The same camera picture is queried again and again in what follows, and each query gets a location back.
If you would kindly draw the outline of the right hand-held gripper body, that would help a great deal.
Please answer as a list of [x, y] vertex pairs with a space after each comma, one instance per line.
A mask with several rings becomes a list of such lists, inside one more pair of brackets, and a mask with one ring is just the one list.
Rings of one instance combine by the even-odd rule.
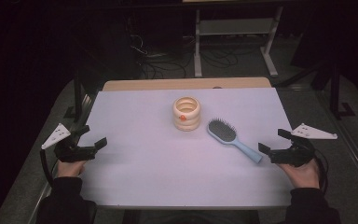
[[299, 167], [315, 157], [316, 148], [311, 140], [336, 140], [336, 133], [328, 133], [307, 124], [300, 124], [292, 131], [291, 146], [287, 149], [272, 149], [269, 154], [272, 163], [290, 164]]

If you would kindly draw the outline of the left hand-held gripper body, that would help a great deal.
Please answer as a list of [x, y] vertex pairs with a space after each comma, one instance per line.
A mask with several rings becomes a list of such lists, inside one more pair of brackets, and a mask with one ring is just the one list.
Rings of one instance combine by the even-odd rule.
[[80, 137], [73, 137], [62, 123], [52, 131], [50, 136], [42, 144], [41, 149], [55, 147], [54, 153], [62, 162], [89, 161], [95, 158], [97, 150], [95, 146], [80, 147], [78, 140]]

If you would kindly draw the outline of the blue hairbrush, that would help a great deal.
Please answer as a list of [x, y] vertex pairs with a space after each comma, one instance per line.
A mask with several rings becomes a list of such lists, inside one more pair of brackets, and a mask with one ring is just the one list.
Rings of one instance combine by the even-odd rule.
[[223, 119], [211, 119], [207, 125], [207, 132], [218, 142], [238, 148], [244, 155], [255, 163], [260, 163], [262, 156], [242, 143], [235, 128]]

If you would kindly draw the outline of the cream ribbed cup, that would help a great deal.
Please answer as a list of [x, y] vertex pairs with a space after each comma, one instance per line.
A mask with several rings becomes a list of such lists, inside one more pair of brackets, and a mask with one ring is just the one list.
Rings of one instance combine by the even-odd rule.
[[200, 125], [200, 102], [193, 97], [178, 98], [172, 105], [174, 126], [181, 131], [190, 132]]

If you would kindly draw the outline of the person's left hand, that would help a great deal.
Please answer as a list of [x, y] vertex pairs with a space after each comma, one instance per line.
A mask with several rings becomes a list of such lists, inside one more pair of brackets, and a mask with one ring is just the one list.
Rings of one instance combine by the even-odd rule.
[[86, 161], [58, 162], [57, 177], [78, 177], [85, 170]]

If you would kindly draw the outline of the person's right hand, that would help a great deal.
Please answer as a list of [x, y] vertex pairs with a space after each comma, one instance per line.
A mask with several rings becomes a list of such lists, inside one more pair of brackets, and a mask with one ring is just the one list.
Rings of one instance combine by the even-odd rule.
[[290, 164], [279, 164], [279, 167], [286, 173], [296, 189], [320, 187], [319, 167], [315, 159], [299, 167]]

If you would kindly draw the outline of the black metal stand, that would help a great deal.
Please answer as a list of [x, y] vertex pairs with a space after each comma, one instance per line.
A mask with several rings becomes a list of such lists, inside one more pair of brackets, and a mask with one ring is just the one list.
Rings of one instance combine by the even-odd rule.
[[74, 122], [78, 122], [83, 114], [84, 104], [88, 97], [88, 94], [84, 89], [82, 75], [80, 71], [76, 71], [74, 75], [73, 87], [74, 104], [66, 109], [64, 117], [66, 119], [72, 119]]
[[337, 120], [342, 120], [343, 117], [352, 117], [355, 113], [350, 105], [339, 101], [340, 73], [338, 72], [337, 64], [331, 63], [331, 69], [330, 111]]

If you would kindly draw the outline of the white metal desk frame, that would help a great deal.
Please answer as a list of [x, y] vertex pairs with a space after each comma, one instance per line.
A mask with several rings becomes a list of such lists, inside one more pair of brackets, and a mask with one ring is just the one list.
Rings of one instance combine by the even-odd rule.
[[264, 62], [271, 77], [276, 77], [278, 71], [269, 55], [275, 38], [283, 7], [277, 7], [272, 18], [260, 19], [233, 19], [233, 20], [202, 20], [200, 11], [196, 11], [195, 21], [195, 77], [202, 77], [200, 38], [206, 35], [267, 35], [268, 39], [260, 48]]

